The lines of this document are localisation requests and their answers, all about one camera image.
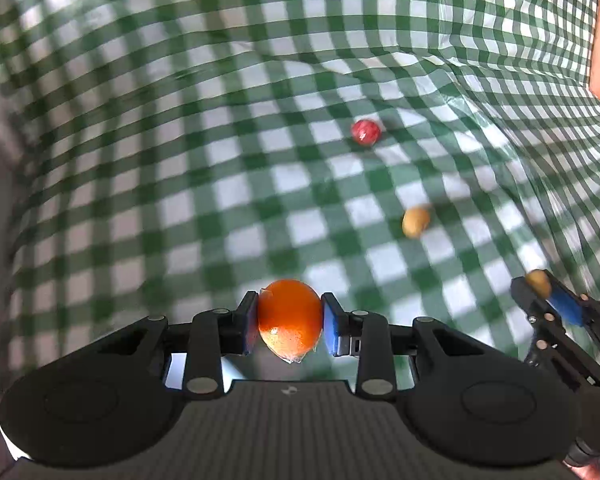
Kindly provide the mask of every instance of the small round fruit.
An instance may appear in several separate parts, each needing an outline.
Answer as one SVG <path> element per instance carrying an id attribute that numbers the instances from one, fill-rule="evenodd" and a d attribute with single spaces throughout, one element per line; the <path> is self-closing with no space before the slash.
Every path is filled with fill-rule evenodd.
<path id="1" fill-rule="evenodd" d="M 547 300 L 551 296 L 551 282 L 546 272 L 541 269 L 532 270 L 525 275 L 526 282 L 538 296 Z"/>
<path id="2" fill-rule="evenodd" d="M 258 297 L 258 329 L 275 355 L 299 363 L 322 332 L 320 298 L 298 280 L 273 282 Z"/>
<path id="3" fill-rule="evenodd" d="M 380 138 L 380 126 L 368 119 L 362 119 L 351 127 L 351 135 L 358 144 L 371 146 Z"/>
<path id="4" fill-rule="evenodd" d="M 419 238 L 430 220 L 429 211 L 423 207 L 407 209 L 402 217 L 402 232 L 408 238 Z"/>

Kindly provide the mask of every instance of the green checkered tablecloth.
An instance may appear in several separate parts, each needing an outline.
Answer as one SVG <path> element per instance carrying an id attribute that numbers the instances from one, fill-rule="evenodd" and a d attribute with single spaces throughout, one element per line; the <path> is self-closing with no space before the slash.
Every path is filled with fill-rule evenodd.
<path id="1" fill-rule="evenodd" d="M 0 0 L 0 72 L 40 153 L 10 371 L 283 276 L 518 352 L 512 276 L 600 296 L 597 2 Z M 409 240 L 416 205 L 432 223 Z M 299 366 L 354 373 L 322 347 Z"/>

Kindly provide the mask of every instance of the red ball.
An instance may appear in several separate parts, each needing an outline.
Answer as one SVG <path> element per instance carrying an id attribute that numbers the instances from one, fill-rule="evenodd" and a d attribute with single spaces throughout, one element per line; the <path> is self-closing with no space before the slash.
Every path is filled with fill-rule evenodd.
<path id="1" fill-rule="evenodd" d="M 351 135 L 358 144 L 371 146 L 380 138 L 380 126 L 368 119 L 362 119 L 351 127 Z"/>

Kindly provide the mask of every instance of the silver screw head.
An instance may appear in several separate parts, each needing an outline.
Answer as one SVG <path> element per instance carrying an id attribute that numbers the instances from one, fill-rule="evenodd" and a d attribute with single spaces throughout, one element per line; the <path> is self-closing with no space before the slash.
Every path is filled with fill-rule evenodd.
<path id="1" fill-rule="evenodd" d="M 391 393 L 394 386 L 384 379 L 368 379 L 362 383 L 362 389 L 369 395 L 380 396 Z"/>
<path id="2" fill-rule="evenodd" d="M 192 394 L 211 394 L 218 389 L 218 383 L 211 377 L 196 377 L 187 381 L 187 390 Z"/>

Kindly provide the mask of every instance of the orange fruit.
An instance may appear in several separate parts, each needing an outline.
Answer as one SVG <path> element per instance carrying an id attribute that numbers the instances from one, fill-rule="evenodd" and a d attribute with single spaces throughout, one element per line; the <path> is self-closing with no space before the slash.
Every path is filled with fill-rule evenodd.
<path id="1" fill-rule="evenodd" d="M 322 332 L 320 298 L 303 282 L 277 280 L 260 291 L 258 329 L 275 355 L 299 363 Z"/>
<path id="2" fill-rule="evenodd" d="M 551 296 L 551 282 L 544 270 L 532 270 L 531 272 L 526 273 L 525 279 L 538 296 L 544 300 L 549 299 L 549 296 Z"/>
<path id="3" fill-rule="evenodd" d="M 402 232 L 409 238 L 419 238 L 430 221 L 431 215 L 423 207 L 407 209 L 402 217 Z"/>

